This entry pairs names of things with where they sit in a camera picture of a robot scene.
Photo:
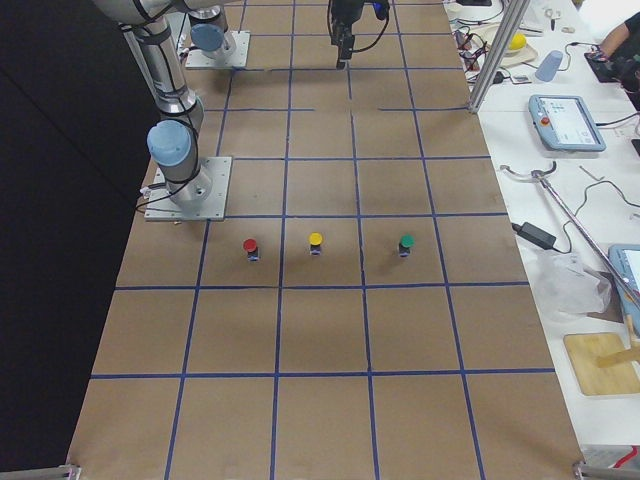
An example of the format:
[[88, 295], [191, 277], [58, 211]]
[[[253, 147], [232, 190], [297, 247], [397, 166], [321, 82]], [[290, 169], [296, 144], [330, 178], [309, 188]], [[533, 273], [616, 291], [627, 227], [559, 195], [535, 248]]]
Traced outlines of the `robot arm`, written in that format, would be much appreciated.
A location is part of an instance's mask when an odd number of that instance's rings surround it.
[[[328, 1], [326, 24], [331, 44], [337, 48], [336, 68], [342, 70], [356, 49], [353, 25], [360, 20], [366, 1]], [[213, 8], [208, 18], [189, 15], [192, 45], [187, 50], [186, 66], [191, 69], [238, 69], [247, 63], [249, 31], [228, 29], [225, 11]]]
[[212, 186], [198, 152], [204, 107], [188, 86], [166, 15], [189, 18], [194, 46], [209, 57], [231, 53], [233, 37], [222, 1], [97, 1], [118, 24], [153, 95], [161, 121], [147, 134], [147, 146], [162, 171], [169, 201], [198, 204]]

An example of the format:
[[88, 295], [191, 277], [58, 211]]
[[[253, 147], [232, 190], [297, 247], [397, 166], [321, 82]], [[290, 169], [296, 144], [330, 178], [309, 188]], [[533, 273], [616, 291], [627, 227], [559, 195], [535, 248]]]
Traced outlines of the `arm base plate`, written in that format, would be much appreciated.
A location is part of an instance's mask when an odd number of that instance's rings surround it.
[[218, 38], [220, 41], [217, 50], [205, 50], [204, 47], [210, 46], [211, 42], [197, 40], [193, 31], [192, 49], [187, 55], [186, 68], [190, 70], [245, 68], [248, 59], [250, 32], [229, 30], [224, 35], [219, 34]]
[[150, 191], [144, 206], [147, 221], [223, 221], [226, 212], [232, 158], [200, 158], [198, 175], [175, 195], [168, 197], [164, 174], [156, 168], [154, 182], [160, 188]]

